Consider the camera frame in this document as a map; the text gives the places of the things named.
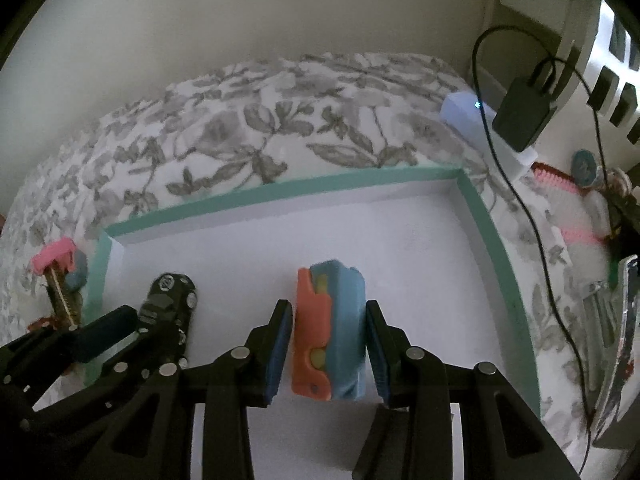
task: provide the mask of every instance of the beige wall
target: beige wall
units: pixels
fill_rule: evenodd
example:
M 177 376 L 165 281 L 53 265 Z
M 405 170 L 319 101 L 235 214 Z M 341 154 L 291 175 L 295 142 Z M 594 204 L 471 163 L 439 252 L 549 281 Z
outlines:
M 492 25 L 515 25 L 532 32 L 551 51 L 558 50 L 560 36 L 522 14 L 497 3 Z M 529 76 L 535 65 L 545 57 L 545 51 L 524 34 L 501 32 L 484 42 L 482 66 L 505 88 L 520 76 Z
M 412 51 L 464 72 L 484 0 L 47 0 L 0 71 L 0 212 L 82 120 L 251 57 Z

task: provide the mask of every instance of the bed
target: bed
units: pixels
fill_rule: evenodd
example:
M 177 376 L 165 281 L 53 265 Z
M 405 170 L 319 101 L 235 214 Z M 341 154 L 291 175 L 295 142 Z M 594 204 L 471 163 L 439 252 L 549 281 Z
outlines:
M 359 169 L 457 165 L 514 269 L 542 420 L 578 467 L 586 434 L 577 362 L 550 314 L 530 225 L 500 178 L 438 118 L 444 97 L 466 88 L 442 60 L 416 54 L 256 60 L 172 84 L 158 98 L 88 124 L 31 172 L 8 213 L 0 237 L 0 345 L 46 314 L 29 261 L 62 236 L 91 259 L 104 227 L 185 200 Z M 550 204 L 532 173 L 515 185 L 532 209 L 558 305 L 584 352 L 573 265 Z M 42 402 L 64 395 L 57 383 Z

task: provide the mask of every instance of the pink clamp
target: pink clamp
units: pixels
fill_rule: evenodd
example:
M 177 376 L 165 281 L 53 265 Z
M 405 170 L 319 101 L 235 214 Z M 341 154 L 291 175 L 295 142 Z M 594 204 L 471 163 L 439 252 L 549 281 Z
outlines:
M 76 244 L 71 238 L 60 238 L 57 242 L 47 244 L 31 259 L 33 272 L 43 275 L 47 267 L 54 262 L 60 266 L 63 272 L 73 272 L 76 270 L 75 252 Z

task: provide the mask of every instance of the blue plastic piece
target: blue plastic piece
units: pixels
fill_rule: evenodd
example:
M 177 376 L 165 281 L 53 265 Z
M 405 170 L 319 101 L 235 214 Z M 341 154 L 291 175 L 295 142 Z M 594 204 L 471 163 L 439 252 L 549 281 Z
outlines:
M 364 278 L 338 260 L 316 264 L 310 271 L 314 286 L 318 276 L 326 274 L 327 293 L 332 299 L 331 336 L 324 365 L 332 399 L 359 399 L 365 392 Z
M 74 253 L 74 263 L 76 264 L 76 270 L 69 272 L 65 276 L 65 285 L 71 292 L 80 290 L 86 284 L 87 277 L 87 264 L 86 256 L 81 250 L 76 249 Z
M 571 160 L 571 176 L 579 187 L 597 186 L 603 180 L 596 156 L 589 150 L 578 150 Z
M 266 389 L 264 397 L 267 404 L 271 404 L 271 399 L 278 393 L 280 379 L 282 378 L 282 370 L 284 368 L 284 359 L 287 357 L 287 349 L 289 349 L 289 339 L 291 337 L 291 329 L 293 328 L 293 314 L 291 307 L 284 315 L 278 335 L 276 336 L 273 349 L 271 350 L 271 358 L 266 366 L 265 380 Z
M 385 353 L 380 344 L 380 339 L 370 318 L 371 314 L 367 310 L 367 343 L 369 344 L 369 361 L 373 378 L 376 381 L 378 395 L 382 397 L 385 404 L 388 404 L 391 390 L 389 389 L 389 367 L 386 364 Z

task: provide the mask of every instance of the teal tray border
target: teal tray border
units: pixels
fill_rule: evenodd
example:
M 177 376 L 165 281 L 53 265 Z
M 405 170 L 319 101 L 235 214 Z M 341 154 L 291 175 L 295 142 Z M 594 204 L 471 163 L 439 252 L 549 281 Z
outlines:
M 273 200 L 284 200 L 297 196 L 357 189 L 359 187 L 401 184 L 403 182 L 416 180 L 453 179 L 456 180 L 458 188 L 466 200 L 471 215 L 478 226 L 482 240 L 487 248 L 489 257 L 494 264 L 494 270 L 505 305 L 507 306 L 510 321 L 516 331 L 516 337 L 523 342 L 522 351 L 524 357 L 532 364 L 532 366 L 523 367 L 524 370 L 522 370 L 524 397 L 527 404 L 533 407 L 534 412 L 538 418 L 540 418 L 540 386 L 538 383 L 536 359 L 529 333 L 526 312 L 520 295 L 520 288 L 518 287 L 518 282 L 511 267 L 509 257 L 494 222 L 491 220 L 482 202 L 482 198 L 478 195 L 478 192 L 468 176 L 466 176 L 466 173 L 459 166 L 414 166 L 406 168 L 354 170 L 334 175 L 265 184 L 251 189 L 241 189 L 201 200 L 185 202 L 108 226 L 100 234 L 95 256 L 90 265 L 86 301 L 82 308 L 82 319 L 85 323 L 89 323 L 100 316 L 105 277 L 111 255 L 111 245 L 115 237 L 184 218 L 263 202 L 271 202 Z M 97 361 L 94 360 L 88 364 L 86 367 L 85 383 L 89 384 L 97 379 L 99 371 Z

